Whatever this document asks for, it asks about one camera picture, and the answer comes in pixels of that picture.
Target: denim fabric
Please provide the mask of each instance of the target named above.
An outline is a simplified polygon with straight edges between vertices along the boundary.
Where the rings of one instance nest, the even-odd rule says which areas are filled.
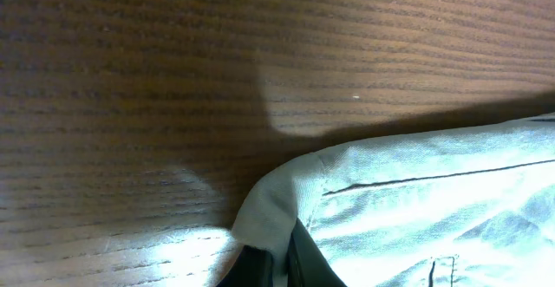
[[[348,286],[527,286],[555,279],[555,115],[345,143],[262,178],[234,237],[270,251],[297,217]]]

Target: brown wooden surface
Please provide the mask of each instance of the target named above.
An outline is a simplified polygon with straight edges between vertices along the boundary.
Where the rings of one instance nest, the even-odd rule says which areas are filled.
[[[260,176],[555,111],[555,0],[0,0],[0,285],[214,284]]]

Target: wooden table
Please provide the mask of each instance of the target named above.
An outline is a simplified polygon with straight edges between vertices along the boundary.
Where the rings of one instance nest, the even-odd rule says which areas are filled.
[[[555,111],[555,0],[0,0],[0,285],[212,285],[262,175]]]

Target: garment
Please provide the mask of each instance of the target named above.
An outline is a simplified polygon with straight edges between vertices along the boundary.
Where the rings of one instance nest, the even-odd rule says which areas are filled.
[[[345,143],[264,176],[232,234],[269,251],[297,217],[348,286],[555,281],[555,114]]]

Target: black object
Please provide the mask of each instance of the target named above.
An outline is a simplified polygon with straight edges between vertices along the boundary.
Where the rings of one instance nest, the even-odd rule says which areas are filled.
[[[268,251],[245,246],[218,287],[272,287],[273,259]],[[297,220],[287,251],[288,287],[345,287]]]

